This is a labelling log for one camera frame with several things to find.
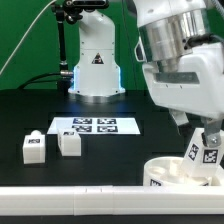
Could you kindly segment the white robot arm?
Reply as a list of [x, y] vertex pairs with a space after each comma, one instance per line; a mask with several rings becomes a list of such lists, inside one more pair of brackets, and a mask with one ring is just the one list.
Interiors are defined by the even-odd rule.
[[[187, 115], [203, 119], [202, 141], [221, 144], [224, 121], [224, 43], [209, 32], [206, 0], [126, 0], [137, 17], [136, 57], [154, 103], [170, 110], [176, 124]], [[80, 21], [80, 60], [73, 90], [85, 98], [108, 97], [122, 90], [114, 62], [114, 27], [97, 11]]]

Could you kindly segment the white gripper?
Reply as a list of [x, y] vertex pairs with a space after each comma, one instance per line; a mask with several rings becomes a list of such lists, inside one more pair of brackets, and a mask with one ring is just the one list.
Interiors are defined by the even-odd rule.
[[170, 109], [178, 133], [187, 134], [186, 113], [207, 117], [202, 119], [205, 145], [215, 148], [221, 145], [219, 119], [224, 118], [224, 48], [214, 43], [192, 51], [180, 58], [176, 72], [159, 72], [151, 63], [142, 70], [153, 102]]

